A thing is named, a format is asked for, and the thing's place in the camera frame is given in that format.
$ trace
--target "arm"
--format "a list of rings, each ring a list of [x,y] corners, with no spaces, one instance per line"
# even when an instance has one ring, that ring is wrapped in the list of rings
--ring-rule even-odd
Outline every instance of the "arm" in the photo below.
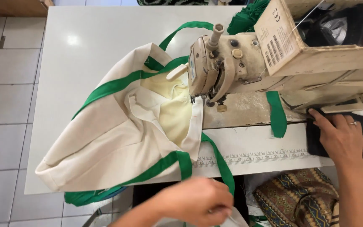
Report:
[[[232,214],[233,201],[225,184],[194,177],[165,188],[108,227],[151,227],[165,217],[197,226],[220,225]]]
[[[360,122],[337,114],[330,121],[310,109],[320,128],[320,142],[337,168],[340,196],[340,226],[363,226],[363,136]]]

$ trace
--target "round knob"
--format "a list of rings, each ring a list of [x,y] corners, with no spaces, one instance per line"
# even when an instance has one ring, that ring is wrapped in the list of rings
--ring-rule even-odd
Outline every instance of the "round knob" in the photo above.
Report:
[[[241,50],[239,50],[239,49],[233,49],[233,50],[232,50],[232,56],[233,56],[234,58],[236,58],[236,59],[241,59],[241,58],[243,58],[243,53],[242,53],[242,51],[241,51]]]
[[[219,113],[222,113],[222,112],[225,112],[227,109],[226,109],[226,105],[218,105],[217,106],[217,111]]]

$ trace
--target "green fabric pile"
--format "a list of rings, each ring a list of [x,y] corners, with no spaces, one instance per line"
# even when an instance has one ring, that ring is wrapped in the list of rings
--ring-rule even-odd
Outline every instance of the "green fabric pile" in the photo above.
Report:
[[[236,35],[241,32],[255,32],[253,26],[256,24],[269,2],[270,0],[255,0],[254,3],[250,3],[246,8],[242,8],[242,10],[239,13],[236,13],[232,18],[227,32],[230,35]]]

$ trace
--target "black cloth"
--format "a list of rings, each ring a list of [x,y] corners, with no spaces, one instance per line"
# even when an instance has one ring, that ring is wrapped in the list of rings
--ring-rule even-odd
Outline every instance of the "black cloth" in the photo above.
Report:
[[[235,180],[235,195],[234,195],[234,207],[238,209],[239,213],[245,219],[247,224],[249,224],[249,209],[246,205],[246,194],[245,194],[245,180],[244,176],[234,176]],[[214,178],[215,180],[222,182],[222,178]],[[165,183],[156,183],[156,184],[147,184],[147,185],[134,185],[134,192],[132,198],[132,207],[138,206],[149,198],[153,197],[160,190],[169,187],[178,183],[175,182],[165,182]]]
[[[352,114],[352,113],[342,113],[343,115],[350,115],[354,118],[355,121],[359,121],[362,125],[362,134],[363,134],[363,116],[358,114]],[[306,120],[306,140],[307,140],[307,148],[308,152],[311,155],[317,155],[322,157],[329,157],[327,154],[325,148],[320,143],[320,128],[313,124],[313,119],[308,118]]]

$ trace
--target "cream canvas fabric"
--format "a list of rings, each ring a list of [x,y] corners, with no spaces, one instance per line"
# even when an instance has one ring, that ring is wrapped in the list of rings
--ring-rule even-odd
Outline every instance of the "cream canvas fabric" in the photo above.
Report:
[[[146,70],[151,56],[162,65],[171,61],[157,45],[134,49],[107,73],[108,81]],[[198,158],[203,101],[191,104],[181,80],[167,82],[166,74],[136,80],[125,89],[86,106],[69,122],[36,168],[53,191],[91,191],[126,182],[172,151]],[[178,163],[156,178],[178,169]]]

